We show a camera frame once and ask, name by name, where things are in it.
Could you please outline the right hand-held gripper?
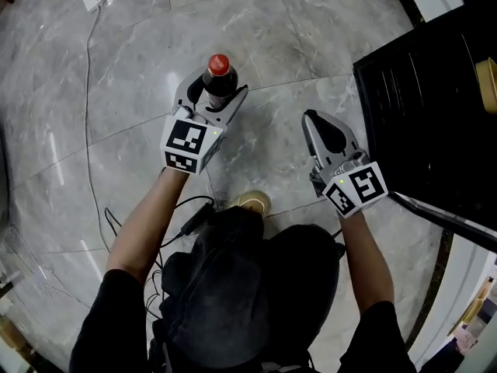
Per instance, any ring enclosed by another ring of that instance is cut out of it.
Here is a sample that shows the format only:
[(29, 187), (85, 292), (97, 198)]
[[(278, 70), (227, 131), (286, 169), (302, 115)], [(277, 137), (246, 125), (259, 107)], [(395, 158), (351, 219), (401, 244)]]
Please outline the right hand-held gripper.
[[(349, 218), (388, 195), (379, 165), (358, 150), (344, 122), (329, 113), (306, 110), (301, 124), (309, 152), (322, 169), (310, 175), (315, 192), (332, 204), (339, 217)], [(331, 156), (346, 157), (350, 148), (354, 153), (332, 168)]]

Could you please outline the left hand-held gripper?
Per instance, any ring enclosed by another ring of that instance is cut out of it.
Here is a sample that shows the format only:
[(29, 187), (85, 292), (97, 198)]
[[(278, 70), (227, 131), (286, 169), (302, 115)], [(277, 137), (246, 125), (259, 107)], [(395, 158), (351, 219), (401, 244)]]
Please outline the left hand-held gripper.
[(249, 93), (238, 88), (222, 110), (205, 108), (205, 116), (194, 111), (203, 94), (204, 71), (194, 71), (177, 87), (173, 112), (165, 116), (160, 150), (164, 166), (184, 173), (200, 175), (218, 151), (226, 127)]

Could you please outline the dark bottle with red cap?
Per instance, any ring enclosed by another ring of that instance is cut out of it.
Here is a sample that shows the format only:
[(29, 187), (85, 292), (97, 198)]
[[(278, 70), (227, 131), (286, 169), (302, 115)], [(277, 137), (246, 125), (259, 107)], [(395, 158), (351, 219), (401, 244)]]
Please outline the dark bottle with red cap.
[(203, 73), (204, 89), (212, 110), (222, 110), (238, 88), (238, 73), (224, 54), (210, 57)]

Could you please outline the black mini fridge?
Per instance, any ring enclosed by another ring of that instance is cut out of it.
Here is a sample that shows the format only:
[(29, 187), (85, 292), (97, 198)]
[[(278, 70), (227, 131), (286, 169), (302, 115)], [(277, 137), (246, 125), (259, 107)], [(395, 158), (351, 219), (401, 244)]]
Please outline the black mini fridge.
[(462, 5), (357, 61), (370, 157), (390, 197), (497, 253), (497, 114), (476, 66), (497, 60), (497, 0)]

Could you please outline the person's left forearm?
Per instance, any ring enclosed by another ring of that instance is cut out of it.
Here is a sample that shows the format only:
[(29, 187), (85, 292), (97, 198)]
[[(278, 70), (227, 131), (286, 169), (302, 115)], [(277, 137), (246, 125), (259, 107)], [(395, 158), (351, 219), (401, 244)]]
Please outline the person's left forearm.
[(188, 173), (166, 168), (123, 223), (107, 270), (122, 270), (143, 284), (155, 263)]

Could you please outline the person's right forearm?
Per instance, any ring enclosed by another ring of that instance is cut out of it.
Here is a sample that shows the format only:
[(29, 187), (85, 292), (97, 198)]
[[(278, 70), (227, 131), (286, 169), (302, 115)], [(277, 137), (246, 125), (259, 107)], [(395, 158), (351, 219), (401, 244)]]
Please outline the person's right forearm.
[(339, 219), (360, 314), (378, 302), (394, 303), (391, 272), (361, 212)]

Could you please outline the person's tan shoe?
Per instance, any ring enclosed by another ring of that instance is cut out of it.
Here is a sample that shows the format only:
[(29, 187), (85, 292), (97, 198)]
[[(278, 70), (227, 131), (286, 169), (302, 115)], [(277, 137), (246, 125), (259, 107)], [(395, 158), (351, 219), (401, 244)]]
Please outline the person's tan shoe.
[(270, 212), (271, 201), (269, 196), (262, 191), (250, 190), (237, 196), (227, 205), (227, 209), (232, 207), (240, 207), (265, 217)]

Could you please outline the yellow food container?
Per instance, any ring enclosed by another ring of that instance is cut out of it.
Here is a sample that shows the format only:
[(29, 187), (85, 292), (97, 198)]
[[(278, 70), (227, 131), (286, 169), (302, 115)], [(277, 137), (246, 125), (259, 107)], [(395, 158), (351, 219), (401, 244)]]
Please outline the yellow food container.
[(475, 65), (481, 99), (485, 110), (497, 115), (497, 64), (492, 58)]

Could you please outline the person's black trousers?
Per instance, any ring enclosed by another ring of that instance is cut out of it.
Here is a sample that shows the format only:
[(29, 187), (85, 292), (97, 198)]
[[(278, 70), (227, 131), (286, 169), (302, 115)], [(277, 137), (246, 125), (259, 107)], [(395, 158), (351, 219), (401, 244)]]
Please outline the person's black trousers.
[(258, 213), (213, 215), (188, 253), (162, 271), (152, 373), (260, 373), (264, 364), (308, 368), (339, 279), (345, 247), (318, 225), (270, 239)]

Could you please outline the person's black printed t-shirt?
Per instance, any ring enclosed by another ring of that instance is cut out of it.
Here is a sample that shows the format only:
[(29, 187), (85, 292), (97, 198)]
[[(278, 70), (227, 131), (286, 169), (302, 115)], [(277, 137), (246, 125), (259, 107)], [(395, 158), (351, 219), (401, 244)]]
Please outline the person's black printed t-shirt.
[[(182, 361), (174, 350), (152, 357), (145, 320), (143, 286), (125, 271), (107, 272), (71, 352), (69, 373), (262, 373), (259, 361), (211, 371)], [(417, 373), (392, 303), (378, 302), (361, 315), (337, 373)]]

